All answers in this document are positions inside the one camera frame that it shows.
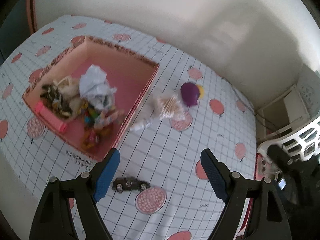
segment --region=white grid tablecloth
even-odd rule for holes
[[[79,23],[86,26],[72,28]],[[53,28],[51,32],[42,34],[50,28]],[[145,215],[135,207],[137,192],[119,194],[110,187],[106,197],[97,204],[100,215],[114,240],[168,239],[180,231],[189,231],[192,239],[207,239],[224,204],[217,199],[210,183],[196,176],[196,163],[200,160],[201,151],[210,148],[231,171],[239,171],[244,177],[252,179],[256,154],[255,118],[250,111],[243,113],[239,110],[236,106],[238,98],[230,85],[213,70],[152,36],[119,24],[70,15],[62,16],[34,33],[0,67],[0,121],[8,122],[7,135],[0,142],[0,148],[14,172],[38,200],[49,177],[73,179],[85,171],[86,167],[75,163],[67,154],[81,156],[81,153],[51,131],[45,129],[40,138],[31,141],[27,123],[33,114],[21,96],[29,86],[31,73],[44,68],[69,47],[72,38],[92,35],[118,42],[113,39],[114,34],[130,35],[129,40],[119,44],[160,64],[159,73],[137,110],[136,120],[151,116],[154,94],[179,93],[185,82],[202,85],[205,95],[198,106],[188,109],[193,122],[186,131],[176,131],[168,120],[155,121],[146,130],[126,131],[118,146],[121,161],[115,177],[134,176],[163,188],[167,192],[164,206],[155,214]],[[50,46],[50,49],[36,56],[44,46]],[[13,60],[17,55],[21,55],[20,58]],[[199,69],[203,78],[197,81],[192,79],[188,74],[190,66]],[[11,93],[8,86],[13,86]],[[241,93],[238,94],[250,105]],[[217,99],[224,105],[221,116],[211,110],[211,99]],[[1,127],[5,125],[0,122],[0,135],[4,133]],[[243,143],[246,148],[242,161],[235,155],[238,143]],[[71,211],[79,238],[84,239],[76,203]]]

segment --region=open cardboard box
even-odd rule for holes
[[[84,124],[80,117],[68,122],[66,132],[62,134],[36,114],[35,106],[40,100],[42,85],[51,84],[53,80],[60,81],[66,76],[80,78],[92,64],[100,66],[107,73],[110,86],[117,88],[115,104],[117,109],[124,110],[126,118],[122,124],[114,124],[110,137],[103,138],[96,147],[86,152],[81,148]],[[119,143],[158,68],[157,63],[130,49],[92,36],[80,36],[71,47],[44,68],[22,98],[31,111],[62,140],[89,157],[101,161],[108,151]]]

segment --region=purple balloon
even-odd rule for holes
[[[200,96],[199,88],[194,83],[184,83],[181,86],[181,96],[186,106],[196,106]]]

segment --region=toy car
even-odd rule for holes
[[[134,177],[128,178],[116,178],[112,183],[112,189],[116,190],[119,193],[123,191],[131,191],[131,190],[145,190],[150,188],[150,184],[146,181],[138,180]]]

